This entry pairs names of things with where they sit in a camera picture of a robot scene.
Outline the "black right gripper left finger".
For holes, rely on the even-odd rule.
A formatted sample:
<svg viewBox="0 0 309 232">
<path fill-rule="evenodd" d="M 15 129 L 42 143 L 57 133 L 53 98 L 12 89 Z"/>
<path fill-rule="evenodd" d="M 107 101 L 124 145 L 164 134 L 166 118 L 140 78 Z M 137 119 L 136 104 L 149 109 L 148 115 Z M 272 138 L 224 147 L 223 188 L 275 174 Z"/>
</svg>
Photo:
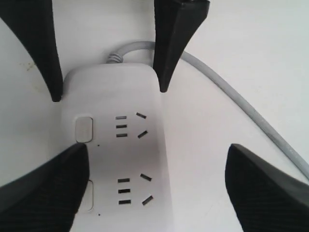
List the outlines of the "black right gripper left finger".
<svg viewBox="0 0 309 232">
<path fill-rule="evenodd" d="M 68 232 L 89 180 L 87 146 L 77 143 L 0 188 L 2 232 Z"/>
</svg>

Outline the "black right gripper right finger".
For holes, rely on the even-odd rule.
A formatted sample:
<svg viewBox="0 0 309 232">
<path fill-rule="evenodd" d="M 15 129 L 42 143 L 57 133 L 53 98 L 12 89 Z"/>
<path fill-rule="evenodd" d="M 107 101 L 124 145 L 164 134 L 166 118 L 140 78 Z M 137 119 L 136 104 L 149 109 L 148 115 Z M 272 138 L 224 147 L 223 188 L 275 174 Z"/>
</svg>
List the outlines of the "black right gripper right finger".
<svg viewBox="0 0 309 232">
<path fill-rule="evenodd" d="M 242 145 L 228 150 L 225 187 L 243 231 L 309 230 L 309 186 Z"/>
</svg>

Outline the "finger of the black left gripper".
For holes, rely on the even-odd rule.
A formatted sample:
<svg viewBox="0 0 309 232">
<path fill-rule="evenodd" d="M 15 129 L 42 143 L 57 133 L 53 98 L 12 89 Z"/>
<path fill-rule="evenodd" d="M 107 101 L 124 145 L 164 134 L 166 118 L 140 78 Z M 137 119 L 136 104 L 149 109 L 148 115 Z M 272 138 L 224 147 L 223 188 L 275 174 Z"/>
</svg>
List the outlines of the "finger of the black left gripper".
<svg viewBox="0 0 309 232">
<path fill-rule="evenodd" d="M 39 69 L 53 102 L 63 95 L 63 75 L 56 46 L 51 0 L 2 0 L 0 18 Z"/>
<path fill-rule="evenodd" d="M 186 46 L 208 16 L 208 0 L 155 0 L 155 48 L 153 69 L 160 91 L 168 90 Z"/>
</svg>

